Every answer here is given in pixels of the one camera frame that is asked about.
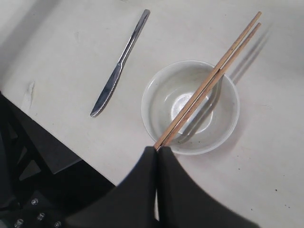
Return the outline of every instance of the bowl rim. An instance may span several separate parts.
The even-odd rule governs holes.
[[[161,73],[163,73],[164,71],[166,71],[168,68],[171,68],[173,67],[174,65],[178,65],[178,64],[184,64],[184,63],[197,63],[197,64],[204,64],[204,65],[207,65],[209,67],[212,67],[214,68],[214,65],[210,64],[210,63],[207,63],[207,62],[204,62],[204,61],[199,61],[199,60],[182,60],[182,61],[178,61],[178,62],[174,62],[174,63],[171,63],[169,65],[167,65],[166,67],[162,68],[161,70],[159,70],[151,79],[150,81],[148,82],[147,86],[145,87],[145,90],[142,94],[142,102],[141,102],[141,114],[142,114],[142,122],[143,122],[143,125],[146,129],[146,132],[149,134],[149,136],[156,142],[157,139],[155,139],[151,132],[149,131],[149,127],[147,126],[147,122],[145,121],[145,118],[143,116],[143,102],[144,102],[144,98],[145,98],[145,95],[147,94],[147,90],[149,89],[149,87],[152,85],[153,81],[159,77],[159,75]],[[230,126],[229,130],[226,131],[225,133],[225,137],[223,137],[220,141],[216,142],[213,146],[211,146],[210,148],[208,149],[203,149],[201,151],[198,151],[198,152],[192,152],[192,153],[184,153],[184,152],[180,152],[180,151],[176,151],[176,150],[173,150],[172,151],[175,153],[175,154],[180,154],[180,155],[199,155],[199,154],[204,154],[204,153],[207,153],[207,152],[210,152],[216,148],[218,148],[221,144],[223,144],[229,137],[230,135],[232,134],[232,132],[234,131],[237,123],[238,123],[238,118],[239,118],[239,112],[240,112],[240,101],[239,101],[239,96],[238,96],[238,91],[237,91],[237,87],[235,86],[235,84],[233,83],[233,81],[230,79],[230,77],[228,77],[226,74],[224,74],[224,77],[228,80],[229,84],[232,86],[233,88],[233,91],[234,91],[234,94],[235,94],[235,97],[236,97],[236,100],[237,100],[237,113],[236,113],[236,116],[234,118],[234,121],[232,123],[232,125]]]

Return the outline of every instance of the table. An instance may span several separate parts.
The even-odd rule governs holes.
[[[91,118],[145,8],[151,15],[114,95]],[[259,10],[263,25],[228,72],[241,103],[235,131],[212,152],[178,159],[211,196],[262,227],[302,227],[303,1],[2,0],[0,90],[118,184],[153,145],[141,119],[151,77],[180,60],[217,63]]]

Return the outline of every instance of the white table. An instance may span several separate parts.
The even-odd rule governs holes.
[[[151,15],[114,95],[91,118],[145,8]],[[211,196],[262,227],[303,227],[301,0],[2,0],[0,90],[118,184],[153,145],[141,119],[151,77],[180,60],[217,63],[259,10],[263,26],[229,71],[241,100],[235,131],[215,151],[178,159]]]

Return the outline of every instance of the white bowl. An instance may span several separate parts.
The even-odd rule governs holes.
[[[159,71],[142,99],[142,119],[156,141],[213,69],[200,61],[181,61]],[[184,155],[202,154],[220,146],[233,132],[239,116],[239,97],[226,75],[181,128],[170,147]]]

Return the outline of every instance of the butter knife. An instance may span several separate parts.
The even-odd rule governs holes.
[[[106,104],[109,102],[111,95],[113,91],[115,90],[115,87],[117,85],[117,82],[119,80],[120,74],[122,73],[123,67],[125,65],[125,62],[134,46],[134,44],[137,41],[137,38],[144,27],[148,16],[150,14],[150,11],[148,9],[145,9],[142,13],[141,18],[139,19],[135,30],[133,34],[131,35],[131,38],[129,39],[129,42],[127,46],[125,47],[123,54],[121,55],[119,61],[116,64],[116,67],[111,74],[109,80],[105,84],[104,89],[102,90],[98,100],[96,101],[96,104],[94,105],[94,108],[91,111],[91,117],[97,116],[106,106]]]

